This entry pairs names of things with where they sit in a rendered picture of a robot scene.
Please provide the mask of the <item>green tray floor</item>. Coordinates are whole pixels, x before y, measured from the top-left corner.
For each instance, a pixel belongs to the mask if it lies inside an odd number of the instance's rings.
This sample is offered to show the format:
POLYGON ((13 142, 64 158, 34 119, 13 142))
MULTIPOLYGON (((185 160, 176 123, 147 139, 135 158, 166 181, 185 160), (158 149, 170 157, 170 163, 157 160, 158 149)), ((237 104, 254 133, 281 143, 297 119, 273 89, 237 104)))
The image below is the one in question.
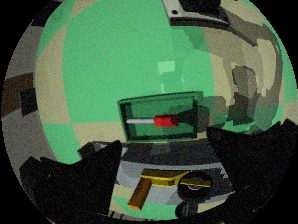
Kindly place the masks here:
POLYGON ((156 127, 156 123, 128 123, 130 136, 181 135, 193 132, 192 96, 125 103, 126 119, 156 117, 178 113, 178 127, 156 127))

